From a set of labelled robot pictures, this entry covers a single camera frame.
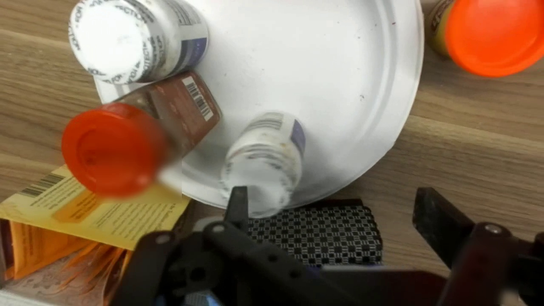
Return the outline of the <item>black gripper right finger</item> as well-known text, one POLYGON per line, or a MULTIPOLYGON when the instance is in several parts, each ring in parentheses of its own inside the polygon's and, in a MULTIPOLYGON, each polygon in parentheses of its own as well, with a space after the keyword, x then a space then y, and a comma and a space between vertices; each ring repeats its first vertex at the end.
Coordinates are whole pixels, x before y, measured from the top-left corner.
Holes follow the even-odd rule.
POLYGON ((439 258, 453 269, 475 223, 434 187, 419 187, 412 223, 439 258))

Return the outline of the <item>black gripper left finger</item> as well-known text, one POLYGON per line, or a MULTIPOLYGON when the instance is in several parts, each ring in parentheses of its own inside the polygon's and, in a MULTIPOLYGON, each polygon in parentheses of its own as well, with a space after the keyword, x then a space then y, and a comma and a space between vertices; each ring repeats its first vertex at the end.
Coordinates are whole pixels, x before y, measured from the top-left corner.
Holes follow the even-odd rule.
POLYGON ((237 228, 244 228, 249 219, 249 189, 235 187, 230 194, 227 221, 237 228))

